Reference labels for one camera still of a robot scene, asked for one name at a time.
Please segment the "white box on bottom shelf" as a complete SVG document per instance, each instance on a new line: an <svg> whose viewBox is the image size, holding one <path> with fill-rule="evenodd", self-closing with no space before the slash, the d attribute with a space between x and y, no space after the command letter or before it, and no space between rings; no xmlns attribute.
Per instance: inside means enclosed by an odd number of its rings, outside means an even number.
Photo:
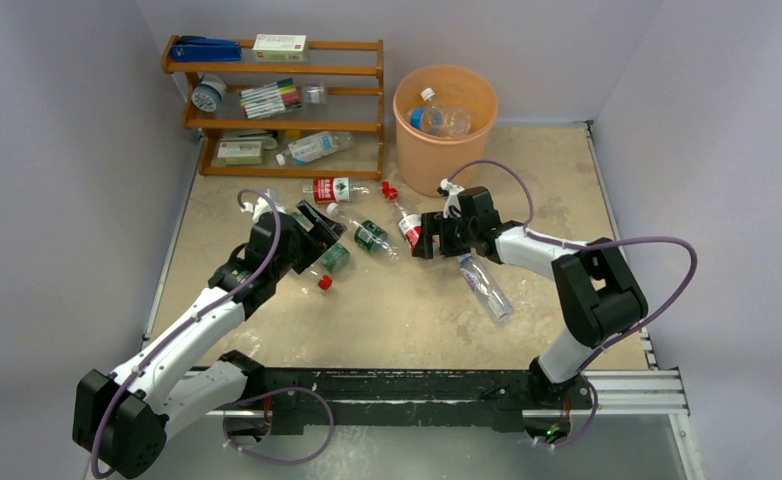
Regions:
<svg viewBox="0 0 782 480"><path fill-rule="evenodd" d="M259 165L263 161L261 141L221 141L217 159L227 166Z"/></svg>

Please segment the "small clear jar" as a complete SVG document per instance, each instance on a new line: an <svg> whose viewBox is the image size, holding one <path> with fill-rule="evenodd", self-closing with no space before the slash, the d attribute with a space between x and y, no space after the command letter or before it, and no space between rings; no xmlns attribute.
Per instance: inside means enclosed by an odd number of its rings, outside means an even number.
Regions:
<svg viewBox="0 0 782 480"><path fill-rule="evenodd" d="M302 87L301 93L304 103L322 105L327 102L327 89L322 84L306 84Z"/></svg>

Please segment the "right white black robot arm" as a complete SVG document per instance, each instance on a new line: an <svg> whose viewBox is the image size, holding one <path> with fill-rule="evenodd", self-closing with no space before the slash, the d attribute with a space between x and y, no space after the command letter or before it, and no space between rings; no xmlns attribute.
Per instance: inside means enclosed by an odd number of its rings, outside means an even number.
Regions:
<svg viewBox="0 0 782 480"><path fill-rule="evenodd" d="M489 261L523 268L555 284L564 328L534 358L528 392L543 407L563 399L595 349L648 313L647 300L620 250L607 238L592 243L539 234L518 221L503 221L485 187L463 188L448 180L438 187L440 212L420 216L412 254L432 259L476 253Z"/></svg>

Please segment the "clear bottle blue label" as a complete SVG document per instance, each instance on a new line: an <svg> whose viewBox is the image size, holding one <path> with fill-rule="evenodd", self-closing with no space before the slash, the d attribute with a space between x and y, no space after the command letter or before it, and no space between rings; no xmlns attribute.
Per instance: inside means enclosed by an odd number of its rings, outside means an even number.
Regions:
<svg viewBox="0 0 782 480"><path fill-rule="evenodd" d="M472 116L466 109L457 106L444 106L442 109L421 106L408 113L408 123L427 135L457 138L470 133Z"/></svg>

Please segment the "orange plastic bin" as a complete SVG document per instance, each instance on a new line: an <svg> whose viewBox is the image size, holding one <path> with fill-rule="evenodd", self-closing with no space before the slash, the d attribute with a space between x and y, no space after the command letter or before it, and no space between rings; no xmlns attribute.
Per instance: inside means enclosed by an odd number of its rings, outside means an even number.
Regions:
<svg viewBox="0 0 782 480"><path fill-rule="evenodd" d="M393 97L397 164L412 190L435 196L439 183L463 184L482 158L498 113L492 86L472 70L434 65L404 77Z"/></svg>

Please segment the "clear bottle purple label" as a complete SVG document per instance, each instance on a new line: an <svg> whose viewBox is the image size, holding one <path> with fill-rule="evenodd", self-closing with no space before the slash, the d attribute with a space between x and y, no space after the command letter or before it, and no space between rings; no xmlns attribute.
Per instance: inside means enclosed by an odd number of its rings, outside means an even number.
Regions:
<svg viewBox="0 0 782 480"><path fill-rule="evenodd" d="M485 262L473 254L459 257L460 272L482 308L494 323L506 321L514 307L491 275Z"/></svg>

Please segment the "red label bottle near shelf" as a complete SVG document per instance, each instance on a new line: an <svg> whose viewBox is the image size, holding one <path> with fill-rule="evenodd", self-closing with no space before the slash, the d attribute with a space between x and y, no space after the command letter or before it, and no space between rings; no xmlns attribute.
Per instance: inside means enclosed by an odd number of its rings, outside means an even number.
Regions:
<svg viewBox="0 0 782 480"><path fill-rule="evenodd" d="M358 202L377 195L379 190L379 182L356 177L314 178L300 185L302 196L317 205Z"/></svg>

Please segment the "clear plastic bottle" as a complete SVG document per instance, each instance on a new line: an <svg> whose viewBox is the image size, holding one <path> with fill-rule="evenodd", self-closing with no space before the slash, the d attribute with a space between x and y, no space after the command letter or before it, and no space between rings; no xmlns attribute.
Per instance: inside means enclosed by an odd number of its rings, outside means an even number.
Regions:
<svg viewBox="0 0 782 480"><path fill-rule="evenodd" d="M428 108L442 109L444 107L442 98L439 97L431 87L427 87L424 90L422 90L420 96L424 101L425 106Z"/></svg>

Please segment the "pack of coloured markers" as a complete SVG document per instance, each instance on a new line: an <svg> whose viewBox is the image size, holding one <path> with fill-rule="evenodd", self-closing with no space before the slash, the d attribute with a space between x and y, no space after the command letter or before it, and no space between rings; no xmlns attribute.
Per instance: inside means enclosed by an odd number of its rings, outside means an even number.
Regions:
<svg viewBox="0 0 782 480"><path fill-rule="evenodd" d="M302 107L293 78L241 90L239 104L248 120L266 118Z"/></svg>

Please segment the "green tinted plastic bottle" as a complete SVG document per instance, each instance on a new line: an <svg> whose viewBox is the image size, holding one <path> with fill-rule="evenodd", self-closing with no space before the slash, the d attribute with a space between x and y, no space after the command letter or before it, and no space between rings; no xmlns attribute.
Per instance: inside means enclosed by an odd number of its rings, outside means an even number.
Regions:
<svg viewBox="0 0 782 480"><path fill-rule="evenodd" d="M290 208L287 210L287 213L290 215L290 212L293 210L298 209ZM335 243L334 245L331 245L316 262L321 263L328 270L329 274L337 274L344 269L349 260L349 250L340 243Z"/></svg>

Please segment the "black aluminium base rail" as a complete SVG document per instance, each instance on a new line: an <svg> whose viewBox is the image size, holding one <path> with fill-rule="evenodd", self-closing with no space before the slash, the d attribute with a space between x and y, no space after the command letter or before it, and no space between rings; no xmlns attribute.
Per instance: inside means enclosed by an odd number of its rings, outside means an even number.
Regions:
<svg viewBox="0 0 782 480"><path fill-rule="evenodd" d="M486 427L557 443L592 415L672 415L688 411L679 375L590 371L553 392L536 391L523 370L406 370L240 367L219 362L191 371L156 394L135 387L117 412L134 426L172 437L197 419L268 420L274 433L309 425Z"/></svg>

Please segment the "dark green label clear bottle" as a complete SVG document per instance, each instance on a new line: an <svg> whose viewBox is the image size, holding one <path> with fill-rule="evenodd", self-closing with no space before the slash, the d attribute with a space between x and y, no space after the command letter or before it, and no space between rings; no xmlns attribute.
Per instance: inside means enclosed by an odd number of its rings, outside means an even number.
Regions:
<svg viewBox="0 0 782 480"><path fill-rule="evenodd" d="M400 249L394 239L374 221L335 202L328 204L325 210L333 220L352 230L354 243L372 258L387 262L400 258Z"/></svg>

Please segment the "wooden three-tier shelf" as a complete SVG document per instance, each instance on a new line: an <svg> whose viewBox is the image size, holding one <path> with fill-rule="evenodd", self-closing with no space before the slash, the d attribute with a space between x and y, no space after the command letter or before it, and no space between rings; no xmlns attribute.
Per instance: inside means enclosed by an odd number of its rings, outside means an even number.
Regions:
<svg viewBox="0 0 782 480"><path fill-rule="evenodd" d="M186 102L182 124L199 130L202 147L197 171L202 176L327 178L353 176L381 180L385 160L385 90L384 44L380 40L326 41L307 44L306 63L257 62L252 39L239 41L242 58L235 62L180 62L171 55L179 41L174 35L161 56L161 67L167 74L181 73L188 88L194 90L206 74L226 82L225 103L216 112L205 112ZM327 101L316 107L303 105L290 112L249 119L238 101L241 91L273 81L291 78L294 90L289 98L298 99L303 84L321 80L327 90ZM216 159L219 143L226 133L237 130L263 129L278 133L298 131L303 135L330 131L349 132L360 145L369 149L366 156L351 162L326 160L318 167L280 166L265 159L259 166L227 166Z"/></svg>

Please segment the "blue white tape roll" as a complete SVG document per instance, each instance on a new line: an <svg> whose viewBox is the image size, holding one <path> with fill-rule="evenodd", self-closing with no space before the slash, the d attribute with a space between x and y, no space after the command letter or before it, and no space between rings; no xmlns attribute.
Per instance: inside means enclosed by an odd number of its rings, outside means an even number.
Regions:
<svg viewBox="0 0 782 480"><path fill-rule="evenodd" d="M226 91L227 85L220 77L206 73L192 90L191 102L205 113L214 113L223 102Z"/></svg>

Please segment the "red label bottle red cap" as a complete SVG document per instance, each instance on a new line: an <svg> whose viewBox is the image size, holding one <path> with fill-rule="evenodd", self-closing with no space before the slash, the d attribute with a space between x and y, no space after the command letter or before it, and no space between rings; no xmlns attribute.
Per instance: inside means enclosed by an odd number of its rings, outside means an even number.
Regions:
<svg viewBox="0 0 782 480"><path fill-rule="evenodd" d="M388 181L381 183L381 191L395 210L397 230L405 239L409 250L413 251L421 236L421 216L414 211L406 202L406 199Z"/></svg>

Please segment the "white green small box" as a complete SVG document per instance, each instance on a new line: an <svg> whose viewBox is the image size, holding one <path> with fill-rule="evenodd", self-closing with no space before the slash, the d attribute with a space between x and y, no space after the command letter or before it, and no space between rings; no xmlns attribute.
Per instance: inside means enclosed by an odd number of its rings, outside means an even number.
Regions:
<svg viewBox="0 0 782 480"><path fill-rule="evenodd" d="M292 34L258 34L251 48L258 62L306 63L307 36Z"/></svg>

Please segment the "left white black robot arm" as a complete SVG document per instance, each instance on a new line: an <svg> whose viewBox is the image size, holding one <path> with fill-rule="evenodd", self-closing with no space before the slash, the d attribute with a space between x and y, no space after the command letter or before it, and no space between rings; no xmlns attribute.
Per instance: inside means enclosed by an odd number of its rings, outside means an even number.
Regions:
<svg viewBox="0 0 782 480"><path fill-rule="evenodd" d="M314 397L328 421L329 403L316 391L287 384L240 352L206 370L189 372L201 356L248 320L290 272L312 267L346 226L301 201L281 210L268 197L252 208L247 242L238 245L191 306L167 330L109 373L88 372L78 383L72 437L90 454L95 479L134 479L148 470L166 443L221 406L251 409L278 395Z"/></svg>

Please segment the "clear bottle on shelf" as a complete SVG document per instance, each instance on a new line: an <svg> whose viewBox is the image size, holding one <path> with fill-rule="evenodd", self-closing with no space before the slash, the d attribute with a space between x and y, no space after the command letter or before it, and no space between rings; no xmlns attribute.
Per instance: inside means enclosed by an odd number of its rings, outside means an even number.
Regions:
<svg viewBox="0 0 782 480"><path fill-rule="evenodd" d="M291 142L275 155L275 160L280 166L301 166L346 150L354 143L354 137L349 132L321 131Z"/></svg>

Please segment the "red label bottle left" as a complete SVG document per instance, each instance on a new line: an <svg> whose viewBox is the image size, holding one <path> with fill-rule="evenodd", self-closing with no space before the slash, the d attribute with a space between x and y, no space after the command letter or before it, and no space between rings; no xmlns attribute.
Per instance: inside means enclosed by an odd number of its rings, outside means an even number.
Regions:
<svg viewBox="0 0 782 480"><path fill-rule="evenodd" d="M329 275L328 270L319 262L312 263L308 266L304 270L303 275L312 287L316 287L322 292L329 290L334 282L333 278Z"/></svg>

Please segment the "blue stapler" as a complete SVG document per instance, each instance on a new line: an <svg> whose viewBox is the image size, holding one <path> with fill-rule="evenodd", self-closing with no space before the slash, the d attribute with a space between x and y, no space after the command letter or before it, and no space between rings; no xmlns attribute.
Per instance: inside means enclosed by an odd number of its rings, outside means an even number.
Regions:
<svg viewBox="0 0 782 480"><path fill-rule="evenodd" d="M201 36L180 36L168 52L172 60L183 63L238 62L242 59L238 42Z"/></svg>

